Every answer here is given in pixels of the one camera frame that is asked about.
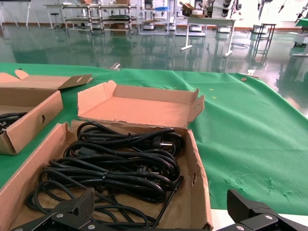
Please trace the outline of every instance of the open cardboard box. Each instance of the open cardboard box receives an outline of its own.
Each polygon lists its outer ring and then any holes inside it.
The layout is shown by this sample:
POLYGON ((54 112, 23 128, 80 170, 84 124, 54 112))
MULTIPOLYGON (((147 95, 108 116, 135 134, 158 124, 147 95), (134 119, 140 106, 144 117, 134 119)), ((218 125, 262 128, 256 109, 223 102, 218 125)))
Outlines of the open cardboard box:
MULTIPOLYGON (((185 149, 177 158, 184 182, 171 200, 158 228, 212 229, 207 177, 200 159, 193 132, 187 123, 193 121, 204 109, 204 96, 197 99, 196 92, 159 90, 103 83, 78 94, 79 116, 96 120, 117 132, 141 133, 173 127, 186 140, 185 149)), ((43 216, 26 207, 25 199, 38 185, 42 166, 50 159, 60 158, 66 147, 77 140, 76 130, 82 121, 58 124, 10 178, 0 191, 0 230, 13 229, 43 216)), ((61 191, 54 193, 68 197, 61 191)), ((82 192, 75 191, 76 196, 82 192)), ((58 203, 45 194, 39 195, 43 207, 58 203)), ((163 204, 142 202, 128 195, 117 196, 121 204, 135 207, 146 215, 157 217, 163 204)), ((109 218, 97 215, 95 218, 109 218)))
POLYGON ((0 154, 19 153, 63 109, 60 89, 83 85, 91 75, 73 77, 0 73, 0 115, 28 112, 0 135, 0 154))

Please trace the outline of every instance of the green tablecloth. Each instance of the green tablecloth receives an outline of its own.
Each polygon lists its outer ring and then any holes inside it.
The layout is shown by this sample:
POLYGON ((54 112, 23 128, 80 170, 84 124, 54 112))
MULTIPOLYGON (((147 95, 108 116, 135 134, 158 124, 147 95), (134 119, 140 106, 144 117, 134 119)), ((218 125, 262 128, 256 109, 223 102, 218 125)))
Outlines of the green tablecloth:
POLYGON ((308 215, 308 121, 263 82, 243 82, 241 74, 0 64, 0 71, 10 74, 17 68, 31 74, 93 73, 95 79, 64 90, 65 109, 18 156, 0 156, 1 186, 56 123, 77 119, 78 91, 112 79, 145 87, 199 88, 205 95, 205 110, 189 127, 207 173, 212 208, 225 209, 227 189, 236 188, 279 213, 308 215))
POLYGON ((296 26, 308 26, 308 18, 300 19, 296 26))

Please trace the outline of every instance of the shiny floor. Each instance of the shiny floor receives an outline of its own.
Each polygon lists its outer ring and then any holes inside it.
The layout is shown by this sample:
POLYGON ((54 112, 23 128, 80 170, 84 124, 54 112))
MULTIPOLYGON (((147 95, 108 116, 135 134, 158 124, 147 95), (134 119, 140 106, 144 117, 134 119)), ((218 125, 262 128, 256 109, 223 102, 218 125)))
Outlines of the shiny floor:
POLYGON ((164 69, 247 73, 254 70, 271 88, 308 117, 308 58, 292 57, 304 48, 293 47, 294 34, 277 32, 269 49, 256 36, 236 32, 233 53, 224 58, 229 35, 208 30, 206 37, 190 37, 193 47, 180 52, 185 37, 179 36, 102 36, 88 32, 49 30, 47 27, 6 26, 0 30, 0 62, 70 64, 121 68, 164 69))

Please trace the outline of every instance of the cardboard box flap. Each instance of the cardboard box flap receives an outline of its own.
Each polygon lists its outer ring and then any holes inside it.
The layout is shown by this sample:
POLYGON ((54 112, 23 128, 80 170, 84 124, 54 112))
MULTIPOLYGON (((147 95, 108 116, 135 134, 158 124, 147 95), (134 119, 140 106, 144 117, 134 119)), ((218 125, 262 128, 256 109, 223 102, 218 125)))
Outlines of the cardboard box flap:
POLYGON ((20 81, 20 79, 14 77, 14 76, 11 76, 8 73, 4 73, 4 72, 0 73, 0 84, 1 83, 9 83, 9 82, 18 82, 18 81, 20 81))
POLYGON ((193 11, 193 10, 195 10, 196 8, 194 8, 194 7, 193 7, 192 5, 190 5, 189 3, 184 3, 184 2, 183 2, 182 9, 185 10, 185 11, 193 11))
POLYGON ((78 116, 166 127, 186 127, 203 110, 195 92, 117 85, 113 81, 78 93, 78 116))
POLYGON ((60 90, 84 85, 92 80, 92 74, 65 76, 29 75, 23 70, 15 70, 18 78, 7 73, 0 73, 0 88, 38 88, 60 90))

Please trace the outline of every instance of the coiled cable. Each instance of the coiled cable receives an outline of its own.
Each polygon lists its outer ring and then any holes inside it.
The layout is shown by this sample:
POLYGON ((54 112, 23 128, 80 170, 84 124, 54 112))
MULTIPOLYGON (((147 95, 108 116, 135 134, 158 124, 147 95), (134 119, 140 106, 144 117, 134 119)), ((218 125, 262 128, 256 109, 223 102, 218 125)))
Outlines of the coiled cable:
POLYGON ((77 136, 78 141, 67 147, 63 158, 50 160, 44 167, 38 187, 26 201, 27 206, 46 214, 52 208, 41 206, 39 193, 60 202, 65 199, 55 195, 52 189, 61 189, 73 198, 73 188, 93 187, 94 210, 112 220, 96 222, 118 230, 156 227, 183 180, 176 161, 185 145, 183 137, 173 128, 126 135, 95 122, 80 125, 77 136), (165 202, 165 205, 156 219, 120 204, 116 196, 122 193, 149 203, 165 202), (109 209, 117 209, 126 221, 118 221, 109 209), (143 222, 135 222, 129 214, 142 218, 143 222))

